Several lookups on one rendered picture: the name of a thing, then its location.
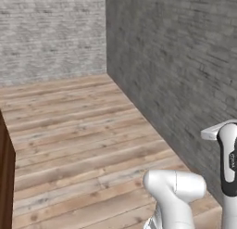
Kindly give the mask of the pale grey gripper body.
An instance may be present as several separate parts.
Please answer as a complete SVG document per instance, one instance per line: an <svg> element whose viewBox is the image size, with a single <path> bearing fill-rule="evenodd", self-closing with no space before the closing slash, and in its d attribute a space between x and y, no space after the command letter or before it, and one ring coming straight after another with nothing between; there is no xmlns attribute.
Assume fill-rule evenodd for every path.
<svg viewBox="0 0 237 229"><path fill-rule="evenodd" d="M229 123L237 123L237 120L227 120L221 123L218 123L216 125L213 125L211 127L208 127L204 130L201 131L201 137L204 140L209 140L209 141L216 141L217 140L217 135L218 131L226 124Z"/></svg>

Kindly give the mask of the dark brown wooden cabinet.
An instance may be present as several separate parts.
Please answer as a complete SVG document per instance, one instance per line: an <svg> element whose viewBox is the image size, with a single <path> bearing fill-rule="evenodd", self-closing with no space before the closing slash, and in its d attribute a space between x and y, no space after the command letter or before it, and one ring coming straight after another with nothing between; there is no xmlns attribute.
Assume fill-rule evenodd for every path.
<svg viewBox="0 0 237 229"><path fill-rule="evenodd" d="M0 229L12 229L16 153L0 111Z"/></svg>

